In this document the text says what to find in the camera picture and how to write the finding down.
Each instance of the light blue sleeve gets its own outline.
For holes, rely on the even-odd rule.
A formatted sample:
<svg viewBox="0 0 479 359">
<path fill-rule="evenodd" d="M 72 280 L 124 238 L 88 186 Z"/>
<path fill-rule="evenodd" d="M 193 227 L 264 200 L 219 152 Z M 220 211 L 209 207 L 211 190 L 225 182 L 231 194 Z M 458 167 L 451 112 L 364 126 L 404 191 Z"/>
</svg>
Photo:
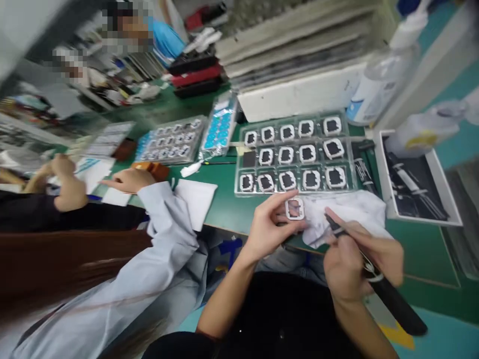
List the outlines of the light blue sleeve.
<svg viewBox="0 0 479 359">
<path fill-rule="evenodd" d="M 167 182 L 138 192 L 150 214 L 153 247 L 131 259 L 111 281 L 75 297 L 10 356 L 94 359 L 171 284 L 198 249 L 186 203 Z"/>
<path fill-rule="evenodd" d="M 161 21 L 153 21 L 150 24 L 154 35 L 154 54 L 161 63 L 170 67 L 170 64 L 180 56 L 185 48 L 185 43 L 168 24 Z"/>
</svg>

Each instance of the white foam box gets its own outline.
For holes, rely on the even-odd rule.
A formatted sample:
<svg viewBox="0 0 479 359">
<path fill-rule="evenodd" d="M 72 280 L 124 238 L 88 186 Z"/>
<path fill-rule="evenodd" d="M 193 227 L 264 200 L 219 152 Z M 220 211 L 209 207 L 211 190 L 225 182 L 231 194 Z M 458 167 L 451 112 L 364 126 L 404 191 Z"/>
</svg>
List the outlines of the white foam box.
<svg viewBox="0 0 479 359">
<path fill-rule="evenodd" d="M 247 91 L 238 95 L 248 122 L 346 108 L 365 62 Z"/>
<path fill-rule="evenodd" d="M 443 168 L 439 162 L 436 151 L 432 150 L 426 154 L 426 161 L 429 165 L 429 170 L 434 180 L 436 189 L 438 190 L 439 197 L 443 204 L 444 209 L 449 214 L 449 220 L 440 221 L 428 218 L 409 217 L 399 214 L 396 201 L 394 200 L 393 187 L 389 177 L 389 168 L 386 163 L 386 153 L 384 151 L 383 138 L 390 136 L 394 133 L 394 130 L 377 131 L 374 134 L 374 142 L 376 143 L 376 161 L 378 164 L 379 181 L 381 183 L 381 191 L 383 200 L 386 202 L 386 217 L 390 219 L 400 219 L 409 222 L 430 223 L 440 226 L 458 226 L 462 227 L 463 222 L 459 215 L 456 201 L 454 200 L 451 188 L 449 187 L 448 180 L 444 175 Z"/>
</svg>

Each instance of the green workbench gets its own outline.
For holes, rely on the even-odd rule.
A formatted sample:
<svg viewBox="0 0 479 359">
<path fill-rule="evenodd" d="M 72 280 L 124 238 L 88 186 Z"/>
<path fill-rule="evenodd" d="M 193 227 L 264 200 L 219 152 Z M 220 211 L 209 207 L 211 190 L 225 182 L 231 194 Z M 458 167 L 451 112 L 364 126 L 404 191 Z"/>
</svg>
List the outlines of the green workbench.
<svg viewBox="0 0 479 359">
<path fill-rule="evenodd" d="M 220 93 L 227 90 L 224 87 L 215 94 L 203 95 L 188 100 L 177 99 L 171 89 L 162 93 L 162 97 L 152 104 L 140 105 L 106 114 L 110 121 L 131 121 L 137 122 L 131 137 L 139 138 L 148 130 L 155 128 L 158 124 L 179 120 L 182 118 L 203 114 L 208 115 L 211 111 L 213 99 Z M 233 136 L 233 141 L 239 140 L 238 125 Z M 364 135 L 362 129 L 351 128 L 351 135 Z M 236 155 L 235 149 L 230 149 L 227 158 L 214 158 L 215 161 L 232 161 Z M 373 177 L 379 183 L 374 154 L 371 152 L 368 158 L 373 167 Z M 118 172 L 130 167 L 133 156 L 129 161 L 115 164 L 112 172 Z M 170 179 L 182 178 L 181 168 L 184 166 L 170 166 Z M 218 188 L 215 192 L 205 224 L 226 229 L 232 232 L 248 234 L 256 206 L 265 199 L 263 196 L 238 198 L 234 194 L 236 165 L 202 166 L 200 171 L 188 177 L 189 180 L 215 183 Z M 103 196 L 107 188 L 99 186 L 93 193 Z M 141 206 L 136 196 L 130 200 L 130 204 Z M 426 309 L 447 315 L 456 316 L 471 322 L 479 323 L 479 311 L 476 309 L 475 300 L 470 300 L 471 294 L 479 294 L 479 287 L 469 285 L 463 277 L 457 275 L 454 266 L 446 249 L 440 227 L 409 223 L 397 220 L 387 220 L 386 229 L 398 240 L 405 250 L 405 283 L 401 292 L 407 300 L 413 304 Z M 288 245 L 301 248 L 315 254 L 324 253 L 326 246 L 318 250 L 305 245 L 301 236 L 293 237 Z"/>
</svg>

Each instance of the black shirt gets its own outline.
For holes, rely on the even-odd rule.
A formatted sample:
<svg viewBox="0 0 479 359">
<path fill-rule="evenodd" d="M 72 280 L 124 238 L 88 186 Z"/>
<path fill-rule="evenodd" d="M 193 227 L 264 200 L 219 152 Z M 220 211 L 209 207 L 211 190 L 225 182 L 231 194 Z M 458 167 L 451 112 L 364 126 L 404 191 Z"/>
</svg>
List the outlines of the black shirt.
<svg viewBox="0 0 479 359">
<path fill-rule="evenodd" d="M 0 191 L 0 232 L 52 232 L 62 230 L 130 230 L 145 218 L 145 210 L 134 206 L 88 203 L 85 207 L 59 212 L 47 194 Z"/>
<path fill-rule="evenodd" d="M 224 340 L 172 333 L 143 359 L 362 358 L 336 320 L 329 289 L 284 273 L 255 273 L 243 307 Z"/>
</svg>

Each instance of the wall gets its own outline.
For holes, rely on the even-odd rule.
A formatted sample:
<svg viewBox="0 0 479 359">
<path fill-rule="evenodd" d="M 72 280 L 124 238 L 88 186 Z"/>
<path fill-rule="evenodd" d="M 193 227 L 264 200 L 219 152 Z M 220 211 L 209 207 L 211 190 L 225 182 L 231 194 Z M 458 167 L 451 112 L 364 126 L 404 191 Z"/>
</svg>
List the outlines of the wall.
<svg viewBox="0 0 479 359">
<path fill-rule="evenodd" d="M 429 23 L 419 38 L 419 45 L 424 54 L 436 40 L 442 29 L 458 7 L 452 1 L 440 5 L 429 17 Z M 446 100 L 462 99 L 479 86 L 479 61 L 466 68 L 441 94 L 424 109 Z M 447 169 L 479 155 L 479 126 L 467 121 L 460 124 L 460 132 L 436 147 L 443 168 Z"/>
<path fill-rule="evenodd" d="M 69 0 L 0 0 L 0 83 Z"/>
</svg>

